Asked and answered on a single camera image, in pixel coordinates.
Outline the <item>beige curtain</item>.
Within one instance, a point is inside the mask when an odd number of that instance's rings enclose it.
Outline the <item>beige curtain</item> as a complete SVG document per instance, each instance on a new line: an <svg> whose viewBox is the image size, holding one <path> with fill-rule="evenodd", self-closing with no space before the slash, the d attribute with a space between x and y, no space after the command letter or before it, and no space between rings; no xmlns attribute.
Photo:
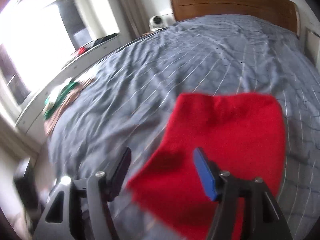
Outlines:
<svg viewBox="0 0 320 240"><path fill-rule="evenodd" d="M119 0L119 2L129 26L130 35L138 38L147 33L150 30L149 18L142 0Z"/></svg>

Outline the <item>brown folded garment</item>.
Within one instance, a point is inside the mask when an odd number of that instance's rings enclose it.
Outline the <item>brown folded garment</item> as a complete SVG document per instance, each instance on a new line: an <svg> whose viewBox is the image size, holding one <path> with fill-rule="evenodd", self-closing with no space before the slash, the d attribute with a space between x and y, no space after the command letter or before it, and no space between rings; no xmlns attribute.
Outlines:
<svg viewBox="0 0 320 240"><path fill-rule="evenodd" d="M63 103L57 108L57 110L53 113L53 115L48 119L44 120L44 132L46 136L50 136L58 122L59 118L63 114L63 112L79 97L82 90L84 90L87 86L89 86L94 78L89 78L86 80L76 80L80 82L80 85L75 87L65 98Z"/></svg>

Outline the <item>brown wooden headboard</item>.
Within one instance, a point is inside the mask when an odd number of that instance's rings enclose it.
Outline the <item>brown wooden headboard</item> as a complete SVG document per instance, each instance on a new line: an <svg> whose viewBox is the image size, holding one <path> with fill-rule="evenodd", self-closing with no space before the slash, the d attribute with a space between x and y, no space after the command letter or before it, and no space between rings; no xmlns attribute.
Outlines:
<svg viewBox="0 0 320 240"><path fill-rule="evenodd" d="M297 5L290 0L170 0L174 18L183 21L205 15L249 15L300 35Z"/></svg>

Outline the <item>red sweater white print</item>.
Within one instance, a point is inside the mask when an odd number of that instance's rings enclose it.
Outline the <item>red sweater white print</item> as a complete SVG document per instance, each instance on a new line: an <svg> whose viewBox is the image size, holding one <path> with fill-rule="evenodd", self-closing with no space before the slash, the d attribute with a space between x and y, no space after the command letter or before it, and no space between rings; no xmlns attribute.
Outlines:
<svg viewBox="0 0 320 240"><path fill-rule="evenodd" d="M267 94L181 94L160 146L127 188L141 208L187 239L205 239L216 204L205 195L193 150L246 180L261 177L277 194L285 159L282 109Z"/></svg>

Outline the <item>green folded garment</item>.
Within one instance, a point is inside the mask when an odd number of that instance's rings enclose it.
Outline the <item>green folded garment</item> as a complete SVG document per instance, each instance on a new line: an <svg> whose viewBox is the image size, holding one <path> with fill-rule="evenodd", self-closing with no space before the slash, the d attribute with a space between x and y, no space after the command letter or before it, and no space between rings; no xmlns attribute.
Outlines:
<svg viewBox="0 0 320 240"><path fill-rule="evenodd" d="M44 102L44 109L42 111L44 120L48 120L53 115L66 96L78 85L80 85L80 82L70 77L51 91Z"/></svg>

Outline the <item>grey plaid bed duvet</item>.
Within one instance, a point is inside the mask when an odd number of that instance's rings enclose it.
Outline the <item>grey plaid bed duvet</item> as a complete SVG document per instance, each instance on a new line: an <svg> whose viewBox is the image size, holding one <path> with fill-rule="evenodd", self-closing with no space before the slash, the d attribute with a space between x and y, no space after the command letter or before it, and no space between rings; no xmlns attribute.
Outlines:
<svg viewBox="0 0 320 240"><path fill-rule="evenodd" d="M286 126L278 203L292 237L308 235L319 218L319 73L294 33L253 16L208 15L139 38L95 68L48 140L57 177L86 178L124 146L134 175L181 93L270 94Z"/></svg>

